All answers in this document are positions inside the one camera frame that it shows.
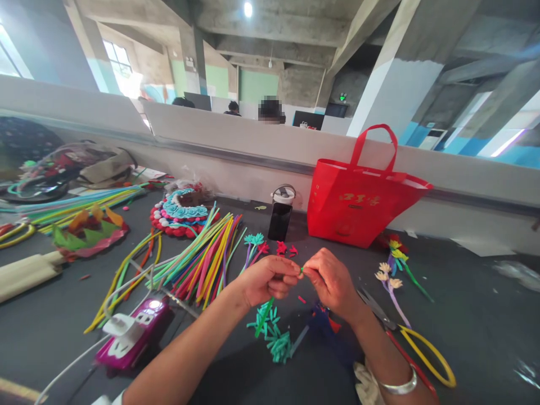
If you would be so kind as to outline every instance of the green felt leaf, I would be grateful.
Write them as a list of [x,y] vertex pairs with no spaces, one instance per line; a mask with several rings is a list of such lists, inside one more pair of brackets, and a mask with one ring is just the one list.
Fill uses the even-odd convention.
[[119,228],[116,225],[111,224],[110,222],[101,221],[101,229],[103,230],[102,231],[102,234],[103,234],[102,239],[103,239],[103,238],[111,237],[113,232]]
[[86,228],[84,229],[84,235],[86,237],[86,245],[88,248],[96,246],[100,240],[105,239],[103,233]]
[[52,241],[59,248],[65,248],[68,244],[68,241],[64,238],[64,233],[55,224],[52,225]]
[[77,238],[72,233],[65,233],[64,234],[66,238],[66,245],[65,248],[71,251],[76,251],[82,248],[86,248],[86,243],[83,242],[81,239]]

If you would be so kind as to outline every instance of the person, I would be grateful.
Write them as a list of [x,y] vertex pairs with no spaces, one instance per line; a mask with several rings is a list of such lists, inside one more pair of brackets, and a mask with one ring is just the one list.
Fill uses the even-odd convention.
[[259,104],[259,121],[265,124],[285,124],[286,116],[275,97],[265,97]]
[[189,108],[195,108],[195,104],[193,101],[190,101],[186,99],[185,97],[177,97],[173,100],[173,105],[177,105],[180,107],[189,107]]
[[[221,346],[249,309],[271,297],[285,298],[304,275],[322,304],[350,324],[379,383],[403,386],[413,380],[411,366],[356,293],[345,265],[323,248],[306,262],[303,273],[292,260],[277,256],[267,256],[252,265],[137,376],[115,404],[120,403],[119,399],[123,405],[187,404]],[[381,388],[381,393],[386,405],[436,403],[420,379],[408,394],[391,394],[386,388]]]
[[224,114],[241,116],[241,115],[239,114],[238,103],[237,103],[236,101],[231,101],[231,102],[229,103],[229,110],[228,110],[228,111],[225,111]]

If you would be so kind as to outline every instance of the white pillar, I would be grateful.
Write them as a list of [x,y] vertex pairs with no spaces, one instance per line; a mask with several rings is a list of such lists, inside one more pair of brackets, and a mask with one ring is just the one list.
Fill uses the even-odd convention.
[[[399,138],[407,129],[480,0],[402,0],[347,136],[388,124]],[[384,131],[370,138],[388,142]]]

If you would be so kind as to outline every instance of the power plug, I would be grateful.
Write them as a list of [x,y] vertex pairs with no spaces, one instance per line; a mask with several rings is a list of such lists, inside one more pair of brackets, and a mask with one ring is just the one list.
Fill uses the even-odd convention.
[[103,327],[103,332],[114,336],[122,346],[133,347],[145,329],[126,314],[115,314]]

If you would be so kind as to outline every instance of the ceiling light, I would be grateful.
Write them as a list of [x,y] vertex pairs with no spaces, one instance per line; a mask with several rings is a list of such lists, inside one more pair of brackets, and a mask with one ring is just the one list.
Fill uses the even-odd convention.
[[506,148],[508,148],[510,146],[510,144],[512,142],[514,142],[518,136],[520,136],[523,132],[525,131],[525,129],[522,129],[521,131],[519,131],[517,134],[515,134],[513,137],[511,137],[508,141],[506,141],[499,149],[497,149],[494,153],[491,154],[491,157],[492,158],[496,158],[498,155],[500,155]]
[[244,14],[246,15],[247,18],[251,18],[253,14],[253,6],[251,5],[250,2],[244,3]]

